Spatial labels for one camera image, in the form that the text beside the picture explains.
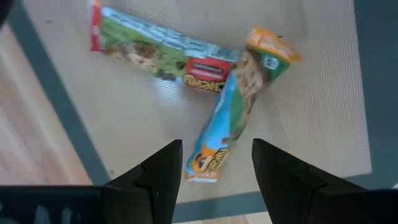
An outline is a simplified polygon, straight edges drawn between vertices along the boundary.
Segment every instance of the beige textured mat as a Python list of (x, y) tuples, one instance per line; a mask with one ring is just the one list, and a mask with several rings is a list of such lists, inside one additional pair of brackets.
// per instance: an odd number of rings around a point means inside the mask
[[(251, 141), (263, 138), (347, 177), (372, 171), (353, 2), (347, 0), (106, 0), (105, 5), (240, 48), (253, 25), (283, 35), (302, 54), (254, 106), (216, 184), (182, 182), (178, 202), (258, 190)], [(87, 4), (30, 0), (26, 9), (109, 174), (116, 177), (173, 139), (185, 160), (216, 95), (177, 86), (90, 53)]]

